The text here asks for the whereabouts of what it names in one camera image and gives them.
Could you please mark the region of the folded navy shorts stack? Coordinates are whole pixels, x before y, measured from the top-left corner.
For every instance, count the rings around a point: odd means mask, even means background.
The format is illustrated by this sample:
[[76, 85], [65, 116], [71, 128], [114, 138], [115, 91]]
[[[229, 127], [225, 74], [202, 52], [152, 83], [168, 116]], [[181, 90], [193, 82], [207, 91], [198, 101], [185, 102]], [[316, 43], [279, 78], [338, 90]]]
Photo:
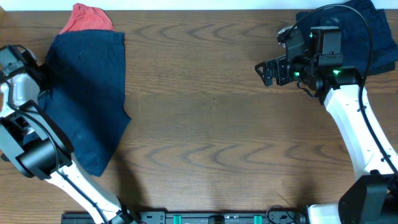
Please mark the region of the folded navy shorts stack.
[[339, 27], [343, 65], [354, 66], [363, 74], [369, 57], [370, 30], [374, 46], [369, 74], [378, 75], [395, 70], [397, 44], [392, 38], [385, 10], [376, 9], [371, 0], [353, 0], [344, 5], [315, 12], [298, 25], [306, 45], [310, 45], [311, 27]]

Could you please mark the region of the red t-shirt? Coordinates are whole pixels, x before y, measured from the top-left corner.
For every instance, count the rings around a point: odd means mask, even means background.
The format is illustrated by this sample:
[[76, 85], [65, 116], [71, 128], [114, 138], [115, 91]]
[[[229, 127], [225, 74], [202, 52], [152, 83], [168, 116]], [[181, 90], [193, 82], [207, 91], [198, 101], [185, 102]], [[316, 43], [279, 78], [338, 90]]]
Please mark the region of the red t-shirt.
[[76, 3], [60, 34], [82, 30], [114, 30], [114, 27], [112, 20], [102, 9]]

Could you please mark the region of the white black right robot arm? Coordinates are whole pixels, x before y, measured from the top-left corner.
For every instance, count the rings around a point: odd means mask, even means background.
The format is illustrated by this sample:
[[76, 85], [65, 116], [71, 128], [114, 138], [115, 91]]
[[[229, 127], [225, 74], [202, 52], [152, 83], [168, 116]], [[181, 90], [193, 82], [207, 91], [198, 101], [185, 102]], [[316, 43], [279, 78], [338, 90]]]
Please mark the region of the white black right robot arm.
[[354, 67], [280, 57], [255, 66], [265, 86], [296, 81], [326, 108], [353, 165], [355, 182], [336, 203], [307, 207], [307, 223], [397, 223], [397, 153], [376, 119]]

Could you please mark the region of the navy blue shorts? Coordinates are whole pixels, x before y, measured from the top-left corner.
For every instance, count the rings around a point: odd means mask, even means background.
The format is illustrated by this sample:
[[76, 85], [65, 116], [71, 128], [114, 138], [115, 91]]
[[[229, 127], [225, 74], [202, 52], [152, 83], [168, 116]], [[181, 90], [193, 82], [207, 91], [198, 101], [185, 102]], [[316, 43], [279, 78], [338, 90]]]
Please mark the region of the navy blue shorts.
[[39, 105], [67, 135], [81, 166], [101, 176], [130, 117], [124, 110], [124, 33], [82, 30], [59, 34], [45, 58], [50, 88]]

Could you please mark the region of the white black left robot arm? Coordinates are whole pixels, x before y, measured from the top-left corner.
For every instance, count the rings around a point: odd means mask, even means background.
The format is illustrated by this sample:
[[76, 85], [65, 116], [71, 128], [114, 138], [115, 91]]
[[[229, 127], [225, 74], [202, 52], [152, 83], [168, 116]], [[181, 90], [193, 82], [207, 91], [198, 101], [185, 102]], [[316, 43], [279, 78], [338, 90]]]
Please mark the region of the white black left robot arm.
[[48, 85], [47, 74], [29, 49], [1, 47], [1, 157], [22, 175], [63, 190], [94, 223], [140, 223], [138, 214], [82, 168], [71, 141], [39, 107]]

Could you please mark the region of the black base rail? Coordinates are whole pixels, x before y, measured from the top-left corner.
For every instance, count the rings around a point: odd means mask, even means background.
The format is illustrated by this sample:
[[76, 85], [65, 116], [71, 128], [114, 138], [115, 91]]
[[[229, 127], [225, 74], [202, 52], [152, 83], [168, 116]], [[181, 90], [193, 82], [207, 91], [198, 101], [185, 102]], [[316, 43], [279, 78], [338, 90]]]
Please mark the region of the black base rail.
[[129, 213], [120, 211], [108, 223], [140, 224], [306, 224], [309, 221], [303, 212], [282, 209], [268, 212], [165, 212], [144, 211]]

